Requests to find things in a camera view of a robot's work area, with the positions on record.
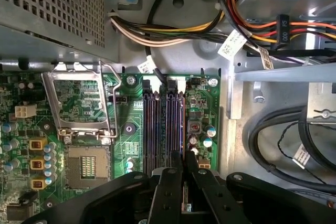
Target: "yellow wire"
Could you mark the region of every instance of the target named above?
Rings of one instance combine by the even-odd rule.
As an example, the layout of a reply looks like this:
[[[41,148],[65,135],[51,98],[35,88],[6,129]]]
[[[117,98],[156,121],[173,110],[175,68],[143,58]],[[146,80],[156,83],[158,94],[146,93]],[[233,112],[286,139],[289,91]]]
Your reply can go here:
[[[336,35],[334,35],[334,34],[328,34],[328,33],[323,33],[323,34],[327,35],[327,36],[329,36],[331,38],[336,39]],[[299,35],[301,35],[301,34],[295,34],[295,35],[291,36],[290,39],[292,40],[292,39],[296,38]],[[277,42],[277,40],[275,40],[275,39],[262,38],[262,37],[259,37],[257,35],[254,35],[254,34],[252,34],[251,37],[255,38],[255,39],[258,39],[258,40],[261,40],[261,41],[270,42],[270,43],[276,43]]]
[[[220,20],[224,17],[224,13],[221,14]],[[199,26],[193,26],[188,28],[177,28],[177,29],[156,29],[156,28],[143,28],[143,30],[148,31],[162,31],[162,32],[174,32],[174,31],[201,31],[204,28],[208,27],[212,22],[208,22]]]

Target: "barcode label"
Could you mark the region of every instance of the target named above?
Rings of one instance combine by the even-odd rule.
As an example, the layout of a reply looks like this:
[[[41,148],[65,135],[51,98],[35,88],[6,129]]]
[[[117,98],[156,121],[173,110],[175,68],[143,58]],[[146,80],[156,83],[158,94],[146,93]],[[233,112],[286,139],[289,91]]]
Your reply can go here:
[[[233,57],[242,49],[246,39],[237,30],[233,30],[218,50],[218,54],[232,61]]]
[[[306,151],[306,148],[303,146],[303,144],[300,145],[298,150],[296,151],[293,161],[300,166],[302,169],[305,168],[306,163],[308,162],[310,158],[309,153]]]
[[[155,68],[156,68],[156,65],[151,55],[147,56],[147,61],[138,65],[138,69],[140,73],[153,73]]]
[[[264,69],[274,69],[273,62],[271,61],[268,50],[262,47],[258,47],[258,49]]]

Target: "white power connector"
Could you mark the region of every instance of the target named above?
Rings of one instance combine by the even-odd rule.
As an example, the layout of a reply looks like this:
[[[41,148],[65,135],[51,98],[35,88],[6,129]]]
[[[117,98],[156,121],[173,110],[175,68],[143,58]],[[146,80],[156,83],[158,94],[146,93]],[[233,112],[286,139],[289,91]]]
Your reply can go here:
[[[36,116],[36,104],[15,106],[16,118],[30,118],[32,116]]]

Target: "screw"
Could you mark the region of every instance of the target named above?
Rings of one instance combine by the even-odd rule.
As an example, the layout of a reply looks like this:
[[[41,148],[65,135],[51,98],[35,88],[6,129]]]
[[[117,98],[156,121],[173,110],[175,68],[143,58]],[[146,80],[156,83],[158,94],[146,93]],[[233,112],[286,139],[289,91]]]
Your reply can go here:
[[[65,143],[65,144],[71,144],[71,138],[70,138],[70,136],[65,136],[65,137],[63,138],[63,140],[64,140],[64,143]]]
[[[136,83],[136,78],[134,76],[128,76],[126,82],[128,85],[134,85]]]
[[[110,145],[111,144],[111,138],[109,138],[109,137],[103,137],[101,139],[101,144],[102,145]]]
[[[236,180],[243,180],[242,175],[239,175],[239,174],[233,175],[233,178]]]
[[[206,174],[206,170],[203,170],[203,169],[198,170],[198,173],[199,173],[199,174]]]
[[[211,86],[211,87],[216,87],[217,85],[218,85],[218,80],[217,79],[215,79],[215,78],[211,78],[209,81],[208,81],[208,83],[209,83],[209,85]]]

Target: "green circuit board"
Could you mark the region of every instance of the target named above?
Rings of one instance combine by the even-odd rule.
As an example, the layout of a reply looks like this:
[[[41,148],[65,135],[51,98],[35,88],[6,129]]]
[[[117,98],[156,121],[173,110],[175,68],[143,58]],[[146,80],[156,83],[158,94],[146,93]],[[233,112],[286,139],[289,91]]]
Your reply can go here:
[[[136,82],[127,83],[132,76]],[[92,187],[122,176],[133,170],[143,169],[143,74],[120,74],[122,85],[117,93],[117,118],[119,137],[111,145],[101,145],[95,137],[78,137],[71,144],[65,144],[57,137],[48,99],[41,81],[40,73],[1,73],[0,74],[0,121],[2,124],[11,123],[17,126],[9,133],[0,132],[1,146],[12,139],[19,142],[19,147],[11,151],[0,150],[0,223],[21,223],[8,221],[6,208],[9,204],[17,204],[22,193],[30,191],[32,180],[44,176],[43,169],[34,170],[31,161],[43,157],[43,151],[30,150],[30,141],[34,138],[45,138],[48,143],[55,143],[57,179],[51,185],[38,191],[38,197],[32,205],[31,214],[39,213],[68,199],[83,194]],[[185,148],[197,149],[200,159],[205,161],[205,168],[217,169],[218,133],[212,137],[213,144],[206,147],[203,144],[206,128],[212,125],[218,129],[219,124],[219,95],[220,85],[212,87],[210,79],[218,76],[183,76],[187,86],[185,91],[186,120],[185,120]],[[114,116],[113,104],[109,87],[116,84],[112,74],[104,75],[104,86],[108,100],[109,117]],[[99,103],[97,83],[94,81],[57,81],[55,82],[58,100],[62,103],[61,118],[72,122],[100,122],[106,115],[102,112]],[[165,90],[161,88],[163,116],[165,111]],[[36,100],[36,115],[19,119],[15,117],[15,106],[26,105],[23,101]],[[189,132],[188,122],[198,122],[199,132]],[[197,143],[190,145],[189,139],[195,135]],[[106,155],[104,169],[98,167],[99,156]],[[11,172],[4,171],[3,167],[12,160],[18,160],[19,166]],[[71,170],[69,164],[78,164],[78,169]],[[84,176],[85,183],[78,182],[78,176]],[[91,174],[99,173],[96,179]]]

